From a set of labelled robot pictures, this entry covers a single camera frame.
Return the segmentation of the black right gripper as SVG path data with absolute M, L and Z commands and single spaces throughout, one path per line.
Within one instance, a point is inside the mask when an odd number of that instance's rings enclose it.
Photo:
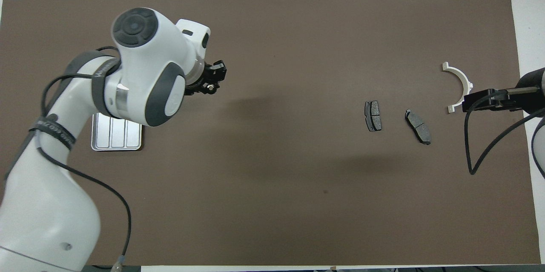
M 508 89 L 486 89 L 465 95 L 462 101 L 462 111 L 466 113 L 471 107 L 474 111 L 518 111 L 523 109 L 525 97 L 511 94 Z

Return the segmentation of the brown table mat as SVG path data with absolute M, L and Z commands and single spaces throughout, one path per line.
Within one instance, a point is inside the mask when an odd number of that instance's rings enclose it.
M 70 166 L 131 207 L 138 266 L 404 266 L 540 262 L 525 128 L 475 175 L 458 78 L 510 88 L 511 0 L 5 0 L 0 179 L 47 82 L 113 45 L 134 7 L 211 29 L 215 95 L 187 96 L 138 152 L 95 152 L 87 123 Z M 366 101 L 379 103 L 369 131 Z M 411 109 L 431 133 L 421 144 Z

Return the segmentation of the silver metal tray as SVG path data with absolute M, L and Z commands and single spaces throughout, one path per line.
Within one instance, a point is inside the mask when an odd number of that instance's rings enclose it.
M 143 146 L 144 127 L 125 119 L 92 116 L 90 147 L 97 152 L 138 151 Z

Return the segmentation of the white curved plastic bracket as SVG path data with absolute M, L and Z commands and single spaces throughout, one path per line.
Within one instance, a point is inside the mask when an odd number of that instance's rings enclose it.
M 449 73 L 455 75 L 458 78 L 458 80 L 460 80 L 461 85 L 462 85 L 462 93 L 461 93 L 461 97 L 459 98 L 458 102 L 447 106 L 447 113 L 452 114 L 452 113 L 454 113 L 456 111 L 456 107 L 458 107 L 458 106 L 460 106 L 462 104 L 462 102 L 464 100 L 464 97 L 466 95 L 470 94 L 471 90 L 473 90 L 473 88 L 474 88 L 474 85 L 473 85 L 472 82 L 470 82 L 469 78 L 467 77 L 467 75 L 464 72 L 462 72 L 458 68 L 455 68 L 455 67 L 451 66 L 448 61 L 444 61 L 442 63 L 442 71 L 443 72 L 449 72 Z

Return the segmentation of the curved grey brake pad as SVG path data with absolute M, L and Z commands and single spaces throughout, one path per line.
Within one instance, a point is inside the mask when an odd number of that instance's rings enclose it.
M 411 109 L 407 109 L 405 112 L 405 121 L 411 127 L 411 130 L 414 132 L 415 136 L 421 144 L 431 144 L 430 129 L 420 116 L 418 116 Z

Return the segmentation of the rectangular grey brake pad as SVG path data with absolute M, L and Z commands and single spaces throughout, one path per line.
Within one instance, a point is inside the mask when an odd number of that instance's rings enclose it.
M 366 125 L 369 131 L 381 131 L 382 122 L 380 118 L 379 103 L 376 100 L 366 101 L 364 108 Z

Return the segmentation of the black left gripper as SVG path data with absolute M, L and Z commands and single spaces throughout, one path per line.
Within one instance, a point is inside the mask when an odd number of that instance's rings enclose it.
M 186 86 L 185 95 L 194 95 L 197 93 L 207 95 L 209 93 L 208 84 L 224 81 L 226 74 L 227 67 L 223 60 L 218 60 L 213 65 L 205 64 L 198 80 Z

